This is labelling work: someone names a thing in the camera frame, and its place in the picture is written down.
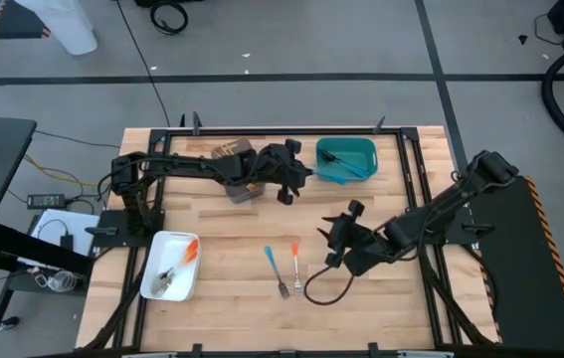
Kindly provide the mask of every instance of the orange handle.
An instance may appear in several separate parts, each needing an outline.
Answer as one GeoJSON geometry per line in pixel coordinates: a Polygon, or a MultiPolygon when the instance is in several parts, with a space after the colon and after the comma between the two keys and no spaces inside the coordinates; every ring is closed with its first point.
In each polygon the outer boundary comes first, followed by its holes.
{"type": "Polygon", "coordinates": [[[198,240],[194,240],[191,242],[191,244],[189,244],[188,247],[186,247],[186,252],[184,253],[184,256],[189,256],[191,255],[191,253],[193,252],[197,252],[198,251],[198,240]]]}
{"type": "Polygon", "coordinates": [[[190,262],[194,261],[195,258],[198,257],[198,251],[194,251],[193,253],[191,253],[189,256],[187,256],[186,258],[184,258],[184,263],[182,263],[183,265],[187,265],[190,262]]]}

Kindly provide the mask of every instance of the blue-handled fork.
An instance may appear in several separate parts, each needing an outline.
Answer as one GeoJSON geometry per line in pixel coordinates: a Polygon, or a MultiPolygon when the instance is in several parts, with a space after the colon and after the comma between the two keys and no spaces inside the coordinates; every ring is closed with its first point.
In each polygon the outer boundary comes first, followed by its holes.
{"type": "Polygon", "coordinates": [[[282,277],[280,276],[280,272],[278,271],[278,266],[275,265],[275,258],[273,258],[273,249],[271,249],[271,247],[264,247],[264,252],[269,257],[271,266],[273,266],[273,271],[275,272],[275,275],[278,277],[278,281],[280,282],[279,289],[282,298],[288,299],[290,297],[290,293],[288,293],[288,287],[286,287],[282,281],[282,277]]]}

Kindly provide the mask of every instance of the desk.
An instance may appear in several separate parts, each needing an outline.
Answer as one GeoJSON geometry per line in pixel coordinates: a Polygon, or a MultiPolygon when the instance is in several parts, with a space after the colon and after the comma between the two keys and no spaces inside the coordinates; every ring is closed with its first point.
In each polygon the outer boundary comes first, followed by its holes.
{"type": "MultiPolygon", "coordinates": [[[[120,153],[146,151],[150,129],[127,129],[120,153]]],[[[452,184],[454,166],[444,129],[418,127],[432,195],[452,184]]],[[[287,138],[282,135],[245,136],[255,149],[287,138]]],[[[297,155],[313,167],[320,136],[292,135],[302,143],[297,155]]],[[[167,178],[163,208],[165,230],[199,235],[202,261],[195,292],[186,302],[148,301],[141,351],[190,351],[202,343],[205,351],[236,350],[365,350],[368,342],[381,349],[433,348],[430,323],[416,261],[380,265],[359,277],[338,303],[320,307],[305,299],[283,301],[264,254],[273,248],[283,279],[294,282],[290,244],[299,243],[299,271],[303,282],[323,268],[326,241],[316,230],[328,229],[321,217],[347,210],[351,199],[366,205],[360,224],[376,227],[408,206],[397,140],[394,135],[369,136],[377,146],[379,171],[364,183],[340,187],[316,176],[300,189],[291,206],[277,201],[277,186],[252,201],[232,204],[224,189],[200,179],[167,178]]],[[[210,156],[211,150],[235,136],[178,136],[171,149],[182,155],[210,156]]],[[[412,173],[413,148],[407,146],[412,173]]],[[[422,192],[416,175],[415,194],[422,192]]],[[[111,209],[121,209],[111,196],[111,209]]],[[[77,346],[90,342],[120,299],[128,249],[114,249],[99,259],[92,273],[77,346]]],[[[457,302],[489,339],[497,335],[477,262],[458,247],[446,247],[445,257],[457,302]]],[[[310,286],[317,299],[336,296],[345,286],[345,268],[332,270],[310,286]]],[[[439,316],[445,340],[450,334],[445,310],[439,316]]],[[[129,309],[123,345],[130,344],[135,307],[129,309]]]]}

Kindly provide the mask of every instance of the white cable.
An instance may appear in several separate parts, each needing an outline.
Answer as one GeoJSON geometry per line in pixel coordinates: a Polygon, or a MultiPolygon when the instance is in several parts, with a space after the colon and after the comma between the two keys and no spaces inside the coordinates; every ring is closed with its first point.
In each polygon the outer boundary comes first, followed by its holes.
{"type": "Polygon", "coordinates": [[[61,270],[47,279],[47,287],[54,292],[63,293],[74,289],[78,281],[75,274],[61,270]]]}

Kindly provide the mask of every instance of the blue handle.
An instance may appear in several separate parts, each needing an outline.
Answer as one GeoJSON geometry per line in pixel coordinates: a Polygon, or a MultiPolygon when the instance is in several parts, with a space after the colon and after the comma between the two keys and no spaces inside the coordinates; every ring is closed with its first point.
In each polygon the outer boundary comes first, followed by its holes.
{"type": "Polygon", "coordinates": [[[264,247],[264,252],[269,257],[269,261],[271,262],[271,265],[273,266],[273,270],[275,271],[275,274],[277,276],[279,276],[280,273],[278,272],[278,267],[277,267],[277,265],[275,265],[275,259],[273,258],[273,249],[271,249],[271,247],[264,247]]]}
{"type": "Polygon", "coordinates": [[[337,163],[339,163],[339,165],[341,165],[342,167],[346,168],[348,171],[352,172],[352,174],[358,176],[359,178],[367,178],[368,177],[368,171],[359,168],[358,166],[352,164],[352,163],[348,163],[345,161],[338,161],[337,163]]]}

